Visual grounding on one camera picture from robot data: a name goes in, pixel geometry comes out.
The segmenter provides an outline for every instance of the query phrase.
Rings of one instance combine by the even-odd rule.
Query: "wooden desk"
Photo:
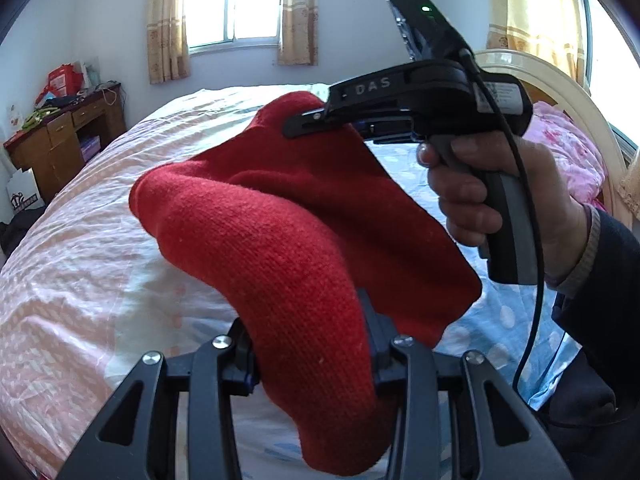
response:
[[[120,84],[87,96],[82,102],[46,117],[27,134],[18,133],[5,142],[16,168],[33,169],[40,193],[49,203],[80,173],[85,162],[80,142],[100,137],[103,150],[126,132]]]

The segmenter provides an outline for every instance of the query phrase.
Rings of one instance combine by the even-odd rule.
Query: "black cable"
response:
[[[615,426],[617,424],[621,424],[622,422],[626,422],[633,417],[633,414],[631,414],[623,418],[617,418],[615,420],[610,420],[609,422],[601,422],[599,424],[571,424],[569,422],[559,422],[557,420],[553,420],[546,413],[537,412],[535,415],[545,424],[548,424],[549,426],[555,426],[556,428],[563,428],[564,430],[597,430],[598,428],[608,428],[609,426]]]
[[[482,92],[482,95],[484,95],[487,102],[489,103],[489,106],[498,117],[500,127],[504,133],[505,138],[507,139],[507,142],[509,143],[509,148],[516,162],[516,168],[518,169],[518,174],[522,183],[522,189],[524,190],[524,197],[527,203],[527,211],[529,213],[529,221],[531,222],[531,230],[533,232],[533,243],[535,246],[537,263],[536,306],[533,311],[533,320],[531,323],[531,332],[529,333],[529,339],[527,341],[527,345],[525,346],[524,353],[522,354],[522,358],[520,359],[520,363],[518,364],[518,368],[516,369],[516,373],[513,377],[513,383],[511,383],[511,387],[516,391],[517,394],[520,394],[518,390],[518,383],[520,382],[522,371],[524,370],[524,367],[526,366],[527,361],[531,356],[531,351],[533,350],[533,347],[535,345],[536,335],[538,334],[538,329],[540,327],[540,318],[542,317],[542,302],[545,294],[545,261],[542,252],[542,236],[540,235],[540,226],[538,224],[538,216],[536,215],[536,205],[533,202],[533,194],[529,185],[529,177],[527,176],[527,170],[524,167],[524,162],[522,161],[520,152],[518,151],[518,146],[516,145],[513,131],[511,130],[507,119],[504,117],[502,110],[500,110],[500,107],[498,106],[494,95],[482,80],[480,69],[478,68],[478,65],[476,65],[476,60],[474,59],[473,54],[471,54],[471,52],[466,48],[460,51],[460,63],[466,69],[473,82],[478,85],[478,88]]]

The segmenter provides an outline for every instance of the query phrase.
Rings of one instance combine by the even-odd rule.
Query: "hand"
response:
[[[551,151],[519,137],[516,143],[536,205],[545,272],[548,279],[559,281],[569,275],[584,253],[588,240],[586,213],[569,195]],[[502,132],[457,137],[451,147],[457,158],[472,168],[518,175]],[[429,185],[440,197],[447,230],[456,241],[476,247],[484,243],[487,234],[500,230],[500,213],[482,203],[487,191],[479,179],[441,164],[438,153],[428,144],[418,147],[418,162],[430,168]]]

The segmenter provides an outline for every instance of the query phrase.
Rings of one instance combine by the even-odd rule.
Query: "knit fabric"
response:
[[[355,289],[433,347],[481,283],[350,126],[282,135],[321,106],[308,92],[275,100],[225,144],[143,175],[130,208],[169,262],[238,311],[305,461],[351,476],[385,452],[396,410],[375,394]]]

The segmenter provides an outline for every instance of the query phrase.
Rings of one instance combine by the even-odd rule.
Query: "beige curtain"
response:
[[[149,0],[146,49],[151,84],[191,75],[184,0]]]
[[[282,31],[278,63],[318,64],[318,7],[316,0],[282,0]]]
[[[640,220],[640,150],[636,152],[626,175],[618,184],[618,193],[629,210]]]
[[[487,48],[533,54],[584,86],[579,0],[493,0]]]

